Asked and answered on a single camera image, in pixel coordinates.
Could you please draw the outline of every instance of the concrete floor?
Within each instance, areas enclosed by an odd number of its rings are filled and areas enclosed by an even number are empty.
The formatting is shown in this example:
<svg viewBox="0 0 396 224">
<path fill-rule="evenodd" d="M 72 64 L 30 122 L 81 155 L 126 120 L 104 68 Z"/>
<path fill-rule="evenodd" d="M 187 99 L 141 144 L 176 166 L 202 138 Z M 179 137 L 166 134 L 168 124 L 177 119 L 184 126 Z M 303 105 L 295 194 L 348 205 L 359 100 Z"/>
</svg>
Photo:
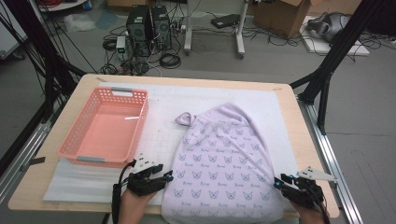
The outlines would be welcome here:
<svg viewBox="0 0 396 224">
<path fill-rule="evenodd" d="M 57 14 L 57 17 L 71 13 L 86 13 L 101 27 L 70 34 L 76 46 L 98 70 L 104 64 L 102 37 L 123 25 L 126 17 L 102 8 L 85 12 L 79 7 Z M 208 18 L 196 22 L 210 26 Z M 248 17 L 248 27 L 253 26 L 251 21 Z M 60 37 L 71 63 L 91 72 L 65 36 Z M 160 67 L 161 76 L 291 83 L 315 71 L 323 60 L 317 54 L 308 53 L 302 42 L 292 47 L 276 46 L 267 40 L 268 35 L 244 38 L 246 55 L 240 60 L 231 35 L 194 33 L 190 56 L 182 50 L 179 53 L 181 66 L 175 70 Z M 384 46 L 368 50 L 370 56 L 356 57 L 356 62 L 345 58 L 335 71 L 326 131 L 363 222 L 394 223 L 396 121 L 392 116 L 396 111 L 396 89 L 393 88 L 396 50 Z M 149 77 L 159 75 L 155 69 L 146 73 Z M 3 156 L 44 98 L 33 66 L 27 59 L 0 62 L 0 87 L 0 156 Z M 298 88 L 295 93 L 303 90 L 304 87 Z M 9 196 L 0 204 L 1 223 L 52 223 L 54 220 L 57 223 L 99 223 L 103 217 L 103 214 L 10 211 L 7 208 Z M 332 223 L 347 223 L 347 220 L 341 215 Z"/>
</svg>

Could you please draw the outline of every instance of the lavender fabric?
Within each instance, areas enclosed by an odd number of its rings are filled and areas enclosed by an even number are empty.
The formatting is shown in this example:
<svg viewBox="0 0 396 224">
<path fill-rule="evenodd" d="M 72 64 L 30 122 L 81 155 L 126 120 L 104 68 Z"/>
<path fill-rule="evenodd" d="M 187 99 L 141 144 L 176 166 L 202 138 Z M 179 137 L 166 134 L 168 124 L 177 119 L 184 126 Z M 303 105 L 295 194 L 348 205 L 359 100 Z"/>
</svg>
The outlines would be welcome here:
<svg viewBox="0 0 396 224">
<path fill-rule="evenodd" d="M 274 169 L 253 120 L 228 103 L 176 122 L 190 126 L 172 165 L 162 214 L 177 223 L 272 223 L 283 217 Z"/>
</svg>

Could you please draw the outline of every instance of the printed pattern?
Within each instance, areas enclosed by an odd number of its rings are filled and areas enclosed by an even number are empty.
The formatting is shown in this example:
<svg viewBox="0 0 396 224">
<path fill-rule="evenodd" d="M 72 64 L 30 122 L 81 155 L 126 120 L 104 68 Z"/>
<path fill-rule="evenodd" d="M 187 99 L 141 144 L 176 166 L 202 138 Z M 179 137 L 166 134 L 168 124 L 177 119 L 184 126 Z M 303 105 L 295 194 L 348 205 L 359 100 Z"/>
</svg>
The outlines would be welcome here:
<svg viewBox="0 0 396 224">
<path fill-rule="evenodd" d="M 173 224 L 281 218 L 268 149 L 249 116 L 231 103 L 188 116 L 194 119 L 177 149 L 176 176 L 163 195 L 165 219 Z"/>
</svg>

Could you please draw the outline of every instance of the basket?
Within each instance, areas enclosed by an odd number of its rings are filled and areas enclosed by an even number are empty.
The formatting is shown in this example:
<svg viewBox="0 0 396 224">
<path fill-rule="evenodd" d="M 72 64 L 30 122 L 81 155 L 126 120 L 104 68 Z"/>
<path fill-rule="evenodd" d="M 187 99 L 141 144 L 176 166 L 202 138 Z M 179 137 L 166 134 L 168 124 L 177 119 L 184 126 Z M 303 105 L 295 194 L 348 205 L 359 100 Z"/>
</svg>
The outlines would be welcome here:
<svg viewBox="0 0 396 224">
<path fill-rule="evenodd" d="M 148 111 L 147 91 L 97 87 L 58 155 L 74 164 L 122 168 L 134 159 Z"/>
</svg>

